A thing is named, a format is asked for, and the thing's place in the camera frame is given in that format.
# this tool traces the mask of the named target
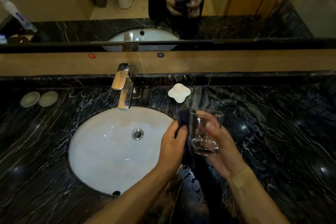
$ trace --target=glass cup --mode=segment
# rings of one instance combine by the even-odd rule
[[[210,109],[190,110],[189,139],[195,153],[208,156],[218,151],[218,142],[210,136],[205,128],[208,122],[221,128],[224,120],[222,112]]]

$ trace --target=sink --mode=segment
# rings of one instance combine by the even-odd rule
[[[138,39],[137,41],[149,41],[149,42],[156,42],[156,41],[179,41],[180,39],[175,36],[173,33],[170,33],[163,29],[158,28],[149,28],[149,29],[134,29],[129,30],[126,32],[122,32],[118,35],[113,36],[108,42],[123,42],[124,41],[124,34],[132,32],[134,34],[134,40]],[[139,51],[171,51],[175,48],[175,44],[170,45],[140,45]],[[103,46],[103,48],[109,52],[121,52],[121,46]]]
[[[123,193],[156,165],[162,135],[171,121],[167,115],[143,107],[97,114],[73,135],[70,167],[95,190]]]

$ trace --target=faucet handle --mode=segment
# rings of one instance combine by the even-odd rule
[[[131,75],[132,75],[132,69],[129,63],[119,64],[111,88],[114,90],[122,90],[125,85],[126,79],[130,78]]]

